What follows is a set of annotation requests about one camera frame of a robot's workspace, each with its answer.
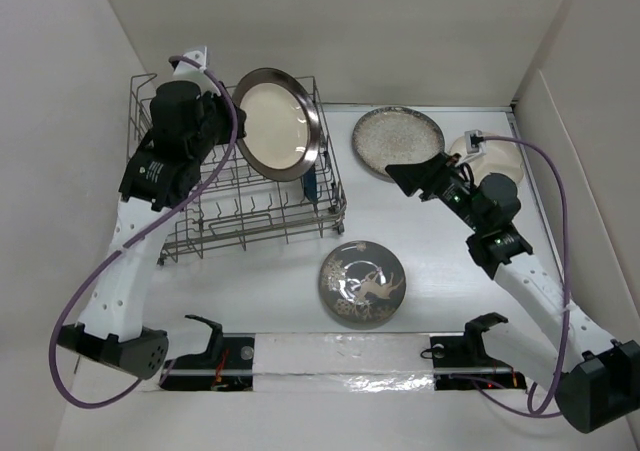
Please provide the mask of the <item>cream plate brown rim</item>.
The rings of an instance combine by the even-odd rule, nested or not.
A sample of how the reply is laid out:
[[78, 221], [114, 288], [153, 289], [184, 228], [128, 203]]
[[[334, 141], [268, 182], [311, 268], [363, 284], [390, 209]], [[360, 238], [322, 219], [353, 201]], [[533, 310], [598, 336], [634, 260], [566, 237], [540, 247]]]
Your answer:
[[246, 114], [238, 148], [247, 163], [272, 181], [290, 182], [309, 171], [320, 151], [319, 112], [301, 83], [275, 68], [247, 73], [232, 99]]

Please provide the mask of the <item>blue leaf shaped plate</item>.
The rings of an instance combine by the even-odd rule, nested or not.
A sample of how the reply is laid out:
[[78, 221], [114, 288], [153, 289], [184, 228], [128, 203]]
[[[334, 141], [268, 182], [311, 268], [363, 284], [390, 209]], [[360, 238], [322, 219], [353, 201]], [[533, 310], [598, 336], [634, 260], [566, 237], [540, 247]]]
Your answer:
[[301, 184], [305, 199], [316, 205], [318, 203], [318, 185], [316, 169], [314, 166], [310, 167], [303, 174], [301, 177]]

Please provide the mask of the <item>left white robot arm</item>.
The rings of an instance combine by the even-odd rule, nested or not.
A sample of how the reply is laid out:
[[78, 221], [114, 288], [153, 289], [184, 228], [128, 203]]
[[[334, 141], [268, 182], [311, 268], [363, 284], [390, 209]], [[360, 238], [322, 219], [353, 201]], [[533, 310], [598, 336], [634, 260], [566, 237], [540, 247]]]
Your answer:
[[217, 146], [231, 150], [242, 112], [221, 85], [203, 90], [174, 80], [149, 104], [151, 124], [129, 158], [119, 185], [117, 219], [107, 257], [76, 291], [91, 294], [73, 324], [72, 303], [58, 318], [49, 344], [52, 377], [64, 348], [137, 380], [152, 378], [176, 344], [143, 323], [143, 308], [161, 250], [182, 210], [206, 188], [205, 159]]

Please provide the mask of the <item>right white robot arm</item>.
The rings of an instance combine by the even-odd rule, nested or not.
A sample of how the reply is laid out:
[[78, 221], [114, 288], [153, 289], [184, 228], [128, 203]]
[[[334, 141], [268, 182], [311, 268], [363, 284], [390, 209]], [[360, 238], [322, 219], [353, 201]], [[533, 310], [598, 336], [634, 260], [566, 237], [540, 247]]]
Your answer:
[[546, 390], [576, 430], [592, 432], [639, 408], [639, 345], [621, 342], [567, 296], [513, 224], [521, 208], [515, 182], [490, 173], [480, 182], [457, 157], [440, 153], [386, 171], [407, 196], [439, 199], [470, 227], [474, 263], [508, 292], [548, 339], [525, 335], [508, 318], [489, 313], [468, 322], [462, 352], [474, 364], [490, 358], [513, 366]]

